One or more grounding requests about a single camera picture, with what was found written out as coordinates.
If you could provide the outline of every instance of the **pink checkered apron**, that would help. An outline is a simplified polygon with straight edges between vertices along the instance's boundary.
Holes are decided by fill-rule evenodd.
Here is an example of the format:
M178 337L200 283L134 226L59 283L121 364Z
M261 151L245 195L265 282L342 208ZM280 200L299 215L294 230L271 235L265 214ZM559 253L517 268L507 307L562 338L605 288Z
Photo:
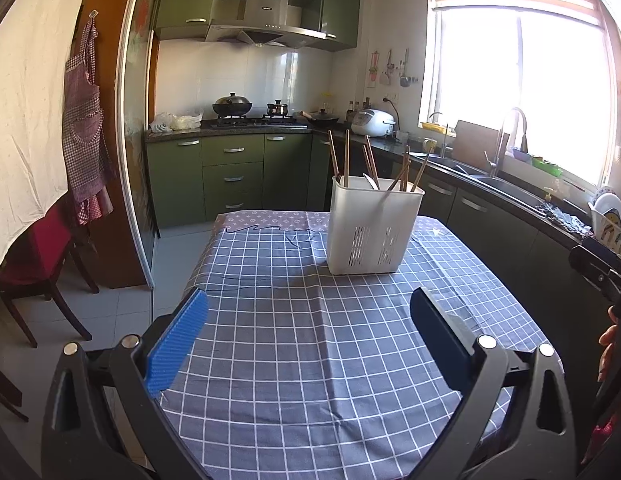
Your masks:
M106 182L114 176L104 141L104 111L95 84L95 18L81 35L79 54L66 62L62 148L68 185L79 224L109 214L113 204Z

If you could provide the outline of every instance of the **rice cooker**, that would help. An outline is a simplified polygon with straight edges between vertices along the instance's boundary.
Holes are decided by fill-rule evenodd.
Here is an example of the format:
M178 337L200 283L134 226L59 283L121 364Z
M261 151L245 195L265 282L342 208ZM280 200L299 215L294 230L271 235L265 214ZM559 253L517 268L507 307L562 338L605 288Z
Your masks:
M354 134L382 137L393 133L395 119L381 110L361 110L355 114L351 123Z

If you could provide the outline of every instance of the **white plastic container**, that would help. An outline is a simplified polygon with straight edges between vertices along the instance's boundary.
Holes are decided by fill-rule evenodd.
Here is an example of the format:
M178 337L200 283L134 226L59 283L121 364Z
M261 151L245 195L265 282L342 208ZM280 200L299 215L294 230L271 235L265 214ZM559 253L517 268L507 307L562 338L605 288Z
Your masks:
M401 264L424 191L399 191L399 183L387 191L393 181L379 181L376 190L363 176L349 176L346 188L333 177L327 243L332 274L395 272Z
M621 258L621 228L617 227L617 225L601 213L595 211L595 207L590 202L588 206L591 209L591 215L593 217L593 232L595 233L595 238L615 254L619 254Z

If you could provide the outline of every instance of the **tablecloth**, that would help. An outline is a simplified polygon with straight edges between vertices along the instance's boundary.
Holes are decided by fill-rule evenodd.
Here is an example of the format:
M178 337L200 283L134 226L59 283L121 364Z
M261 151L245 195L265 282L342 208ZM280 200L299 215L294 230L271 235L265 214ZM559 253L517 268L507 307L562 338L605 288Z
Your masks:
M409 313L426 287L476 335L532 350L545 336L442 223L418 217L393 274L333 276L326 213L218 217L187 290L209 317L161 406L218 479L407 475L459 403ZM503 420L503 390L487 433Z

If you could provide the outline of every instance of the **cabinet handle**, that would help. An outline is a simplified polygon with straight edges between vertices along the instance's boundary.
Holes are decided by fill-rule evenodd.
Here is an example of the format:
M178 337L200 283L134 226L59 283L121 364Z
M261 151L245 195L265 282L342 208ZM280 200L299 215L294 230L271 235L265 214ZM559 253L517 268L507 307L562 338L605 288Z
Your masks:
M482 213L485 213L487 211L485 207L482 207L481 205L477 205L475 202L471 202L470 200L466 200L465 198L462 198L462 203L472 209L475 209L475 211L480 211Z
M435 184L428 184L428 187L430 187L430 189L432 189L433 191L436 191L436 192L441 193L443 195L450 196L450 195L453 194L452 191L449 191L448 189L444 189L443 187L436 186Z

